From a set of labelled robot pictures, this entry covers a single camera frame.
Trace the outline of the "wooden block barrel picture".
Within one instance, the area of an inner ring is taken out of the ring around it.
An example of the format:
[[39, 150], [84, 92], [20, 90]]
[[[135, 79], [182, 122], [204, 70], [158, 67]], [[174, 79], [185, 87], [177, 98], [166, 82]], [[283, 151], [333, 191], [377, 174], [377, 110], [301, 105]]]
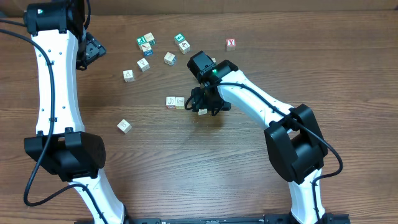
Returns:
[[199, 109], [198, 110], [198, 115], [201, 116], [201, 115], [207, 114], [207, 112], [208, 112], [207, 109]]

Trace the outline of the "small wooden picture block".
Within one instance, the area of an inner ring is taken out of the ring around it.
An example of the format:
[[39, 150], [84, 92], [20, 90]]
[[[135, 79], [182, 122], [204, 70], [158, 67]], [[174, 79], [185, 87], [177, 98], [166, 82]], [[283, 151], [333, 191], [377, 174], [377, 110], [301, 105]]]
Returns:
[[185, 109], [185, 98], [184, 97], [176, 97], [175, 98], [175, 108], [184, 110]]

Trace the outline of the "green letter L block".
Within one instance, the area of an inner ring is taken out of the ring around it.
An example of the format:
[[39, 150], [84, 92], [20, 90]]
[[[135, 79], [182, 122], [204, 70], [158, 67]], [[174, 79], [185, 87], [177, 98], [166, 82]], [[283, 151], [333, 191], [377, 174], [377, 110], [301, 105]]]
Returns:
[[167, 96], [165, 101], [165, 106], [167, 109], [175, 109], [175, 96]]

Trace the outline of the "wooden block blue side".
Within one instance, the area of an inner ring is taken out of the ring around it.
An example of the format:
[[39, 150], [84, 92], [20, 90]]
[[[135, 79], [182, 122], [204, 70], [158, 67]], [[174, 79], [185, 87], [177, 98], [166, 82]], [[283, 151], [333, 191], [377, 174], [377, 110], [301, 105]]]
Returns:
[[176, 56], [170, 52], [167, 52], [164, 57], [164, 62], [170, 66], [173, 66], [176, 62]]

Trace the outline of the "wooden block pencil picture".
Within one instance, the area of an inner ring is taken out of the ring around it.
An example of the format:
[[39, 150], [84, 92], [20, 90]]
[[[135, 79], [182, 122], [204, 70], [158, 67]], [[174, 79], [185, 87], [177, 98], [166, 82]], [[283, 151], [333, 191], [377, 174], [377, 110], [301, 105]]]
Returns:
[[150, 56], [150, 55], [153, 54], [153, 50], [152, 50], [152, 47], [151, 47], [150, 43], [142, 44], [141, 45], [141, 49], [142, 49], [145, 57]]

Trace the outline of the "wooden block text top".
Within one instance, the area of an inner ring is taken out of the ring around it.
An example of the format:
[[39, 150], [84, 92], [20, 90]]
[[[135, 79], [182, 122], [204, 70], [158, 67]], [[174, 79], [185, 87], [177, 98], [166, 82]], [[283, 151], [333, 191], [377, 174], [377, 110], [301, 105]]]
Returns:
[[145, 58], [138, 60], [137, 64], [142, 72], [145, 72], [146, 70], [150, 69], [150, 65]]

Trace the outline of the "wooden block red picture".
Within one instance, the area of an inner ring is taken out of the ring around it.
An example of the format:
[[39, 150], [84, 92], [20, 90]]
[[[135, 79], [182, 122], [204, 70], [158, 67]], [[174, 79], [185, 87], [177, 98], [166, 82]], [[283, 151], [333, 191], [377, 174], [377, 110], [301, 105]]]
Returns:
[[122, 119], [122, 120], [118, 123], [117, 127], [118, 127], [124, 134], [127, 134], [127, 133], [131, 130], [131, 128], [132, 128], [131, 124], [129, 124], [125, 119]]

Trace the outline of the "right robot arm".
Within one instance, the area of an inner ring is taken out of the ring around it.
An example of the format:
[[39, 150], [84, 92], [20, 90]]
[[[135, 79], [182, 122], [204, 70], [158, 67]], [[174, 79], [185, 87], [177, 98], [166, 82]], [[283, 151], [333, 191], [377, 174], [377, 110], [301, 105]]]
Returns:
[[191, 91], [186, 110], [208, 110], [215, 116], [237, 106], [246, 113], [264, 131], [270, 163], [289, 184], [291, 222], [326, 223], [317, 182], [328, 149], [313, 111], [271, 97], [229, 60], [215, 63], [200, 51], [187, 67], [200, 86]]

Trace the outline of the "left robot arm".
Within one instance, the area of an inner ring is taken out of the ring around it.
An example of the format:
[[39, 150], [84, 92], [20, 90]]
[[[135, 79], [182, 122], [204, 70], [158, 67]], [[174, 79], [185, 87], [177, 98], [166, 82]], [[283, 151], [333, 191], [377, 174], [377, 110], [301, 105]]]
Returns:
[[36, 135], [24, 140], [24, 149], [36, 168], [80, 194], [94, 223], [130, 223], [104, 171], [104, 142], [85, 131], [78, 105], [76, 71], [106, 52], [87, 32], [90, 14], [88, 1], [33, 3], [24, 13], [39, 73]]

